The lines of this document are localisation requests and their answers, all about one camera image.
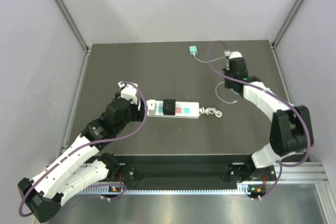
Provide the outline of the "white power strip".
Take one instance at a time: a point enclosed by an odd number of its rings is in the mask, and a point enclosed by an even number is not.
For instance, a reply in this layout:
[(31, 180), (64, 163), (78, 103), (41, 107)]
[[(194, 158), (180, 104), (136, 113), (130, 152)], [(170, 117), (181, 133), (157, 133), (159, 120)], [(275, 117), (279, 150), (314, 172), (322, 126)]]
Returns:
[(149, 117), (154, 118), (184, 118), (184, 119), (198, 119), (199, 118), (199, 107), (198, 102), (179, 102), (176, 101), (175, 115), (164, 115), (163, 114), (163, 101), (156, 100), (155, 113), (149, 113)]

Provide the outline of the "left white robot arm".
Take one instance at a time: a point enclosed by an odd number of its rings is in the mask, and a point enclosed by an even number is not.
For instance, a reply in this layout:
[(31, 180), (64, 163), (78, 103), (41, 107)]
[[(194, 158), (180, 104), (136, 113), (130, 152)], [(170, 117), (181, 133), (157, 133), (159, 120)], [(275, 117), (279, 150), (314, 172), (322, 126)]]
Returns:
[(112, 154), (104, 153), (83, 170), (79, 167), (97, 155), (130, 122), (143, 122), (148, 103), (138, 103), (116, 96), (102, 115), (89, 122), (73, 144), (49, 167), (35, 177), (18, 183), (22, 203), (40, 223), (52, 219), (75, 194), (100, 180), (119, 179), (120, 163)]

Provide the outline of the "white cube adapter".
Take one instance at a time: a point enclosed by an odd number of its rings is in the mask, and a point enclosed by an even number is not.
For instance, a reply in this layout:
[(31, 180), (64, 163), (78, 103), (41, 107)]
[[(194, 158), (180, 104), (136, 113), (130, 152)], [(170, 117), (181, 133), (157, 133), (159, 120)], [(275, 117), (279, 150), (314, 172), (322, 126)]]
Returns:
[(155, 113), (156, 101), (153, 99), (147, 100), (147, 108), (149, 113)]

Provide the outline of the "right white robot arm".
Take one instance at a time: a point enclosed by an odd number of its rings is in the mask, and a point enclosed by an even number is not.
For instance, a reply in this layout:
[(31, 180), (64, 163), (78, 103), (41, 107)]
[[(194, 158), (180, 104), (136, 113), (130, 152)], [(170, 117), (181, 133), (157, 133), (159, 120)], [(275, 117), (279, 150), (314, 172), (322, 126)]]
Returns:
[(244, 162), (244, 167), (232, 172), (238, 182), (247, 178), (258, 179), (276, 161), (310, 151), (313, 144), (313, 132), (309, 109), (295, 106), (275, 95), (261, 80), (249, 76), (245, 59), (236, 54), (227, 57), (225, 88), (238, 93), (251, 102), (271, 121), (269, 142), (260, 150), (250, 154)]

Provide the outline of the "teal charger block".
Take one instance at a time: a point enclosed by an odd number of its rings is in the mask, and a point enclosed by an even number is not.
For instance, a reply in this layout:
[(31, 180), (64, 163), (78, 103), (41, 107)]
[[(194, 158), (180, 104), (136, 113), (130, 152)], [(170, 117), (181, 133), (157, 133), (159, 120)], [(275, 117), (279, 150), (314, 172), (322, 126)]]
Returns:
[(196, 46), (189, 46), (189, 52), (191, 55), (196, 55), (198, 54), (198, 50)]

